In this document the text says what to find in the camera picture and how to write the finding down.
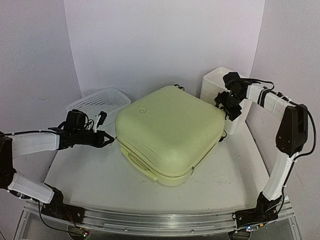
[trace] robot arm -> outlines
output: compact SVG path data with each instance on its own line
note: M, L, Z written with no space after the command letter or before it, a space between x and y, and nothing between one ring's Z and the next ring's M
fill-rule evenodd
M219 93L214 99L216 106L223 109L226 118L231 121L241 114L239 103L248 99L273 114L281 123L276 135L277 158L264 190L259 194L257 205L252 209L234 213L237 228L250 229L255 224L264 224L276 220L280 209L278 204L284 201L283 189L294 165L308 139L307 107L291 102L281 93L261 87L257 79L240 78L237 72L223 77L229 91Z
M13 159L27 154L63 150L74 145L89 145L102 148L114 142L106 132L97 130L103 124L107 114L101 112L96 124L89 123L88 116L78 110L69 111L66 121L51 131L29 131L17 133L0 133L0 188L20 198L32 198L44 203L42 213L63 219L66 212L75 213L75 222L81 222L84 209L63 203L63 194L58 189L41 182L31 180L16 171Z

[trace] white backdrop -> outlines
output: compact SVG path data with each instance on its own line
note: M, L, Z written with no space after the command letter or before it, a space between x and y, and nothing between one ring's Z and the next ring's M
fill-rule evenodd
M267 0L252 78L273 81L275 91L305 104L313 115L319 134L320 126L320 2L312 0ZM256 140L268 164L276 160L276 134L280 123L253 104L248 116ZM305 240L319 239L320 216L320 138L314 154L294 165L287 192ZM308 142L313 133L309 124Z
M64 0L0 1L0 131L58 126L66 106L79 98ZM54 151L24 155L13 167L43 181L54 156ZM0 230L9 240L25 201L0 189L0 203Z
M65 0L83 96L116 87L131 100L178 83L198 95L218 66L249 76L264 0Z

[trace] white plastic basket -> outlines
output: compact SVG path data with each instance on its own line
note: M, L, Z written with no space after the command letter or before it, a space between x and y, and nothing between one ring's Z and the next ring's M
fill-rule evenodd
M106 112L107 117L104 123L99 126L99 129L101 129L109 124L112 124L116 120L119 110L130 103L130 99L118 89L114 87L108 87L69 104L66 107L66 110L80 110L86 113L89 119L94 121L96 119L96 115L98 115L101 111Z

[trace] suitcase zipper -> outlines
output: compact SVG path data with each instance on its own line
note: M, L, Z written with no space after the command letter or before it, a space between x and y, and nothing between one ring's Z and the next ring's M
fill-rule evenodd
M188 175L190 172L191 175L194 173L195 171L195 168L202 162L202 160L208 155L208 153L216 146L216 144L218 142L216 142L210 149L209 151L203 156L203 158L197 162L196 165L192 166L187 172L185 172L184 174L181 174L181 175L176 175L176 176L169 176L169 175L166 175L165 173L162 173L161 171L157 170L156 166L154 167L151 167L150 164L148 164L145 160L143 160L142 158L138 157L138 156L134 156L135 154L134 153L131 153L129 152L129 148L123 143L123 141L121 141L119 138L117 139L121 145L123 147L125 147L125 151L127 152L127 155L128 157L130 158L130 160L132 161L132 163L136 166L136 168L140 169L142 172L144 172L148 177L150 177L151 179L153 179L154 181L157 180L158 176L155 175L153 172L156 172L157 174L160 174L162 176L165 176L167 178L180 178L180 177L184 177L186 175Z

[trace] pale green suitcase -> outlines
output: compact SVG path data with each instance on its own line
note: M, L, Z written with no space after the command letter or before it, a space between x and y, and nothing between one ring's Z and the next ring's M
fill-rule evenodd
M175 86L124 107L115 120L121 151L166 186L182 184L221 139L225 113Z

